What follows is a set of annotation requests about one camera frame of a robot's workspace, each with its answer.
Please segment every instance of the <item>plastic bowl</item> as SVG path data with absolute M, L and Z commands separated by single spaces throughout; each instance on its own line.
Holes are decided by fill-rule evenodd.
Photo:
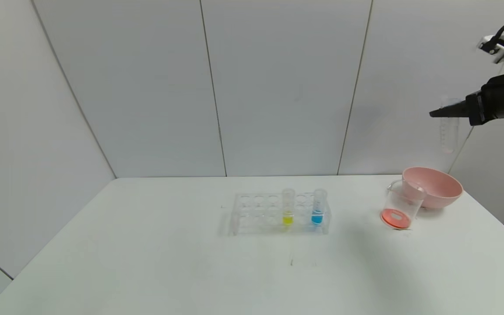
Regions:
M 402 177 L 426 190 L 427 196 L 421 205 L 426 208 L 444 208 L 455 202 L 464 192 L 462 184 L 456 178 L 436 169 L 407 168 Z

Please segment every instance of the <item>empty test tube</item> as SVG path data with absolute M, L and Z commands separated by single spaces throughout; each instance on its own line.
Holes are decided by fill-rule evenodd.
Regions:
M 312 202 L 312 223 L 320 225 L 324 218 L 324 205 L 326 205 L 326 197 L 328 193 L 324 189 L 314 191 L 314 201 Z
M 463 101 L 463 98 L 441 97 L 441 108 Z M 442 117 L 440 119 L 441 148 L 444 153 L 452 153 L 458 148 L 458 117 Z
M 294 211 L 294 189 L 284 189 L 283 195 L 283 224 L 291 225 L 293 223 L 293 211 Z

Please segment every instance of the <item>white table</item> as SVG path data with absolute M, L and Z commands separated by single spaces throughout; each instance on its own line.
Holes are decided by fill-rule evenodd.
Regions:
M 0 296 L 2 315 L 504 314 L 504 227 L 470 195 L 378 217 L 398 175 L 118 179 Z M 238 192 L 328 191 L 328 235 L 228 236 Z

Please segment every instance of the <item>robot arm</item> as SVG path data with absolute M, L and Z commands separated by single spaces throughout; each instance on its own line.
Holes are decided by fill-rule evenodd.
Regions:
M 502 32 L 504 32 L 504 26 L 496 35 L 484 38 L 484 42 L 478 46 L 488 54 L 495 55 L 495 63 L 504 60 Z M 467 95 L 466 100 L 436 109 L 429 114 L 431 117 L 468 117 L 472 126 L 504 118 L 504 74 L 488 80 L 480 91 Z

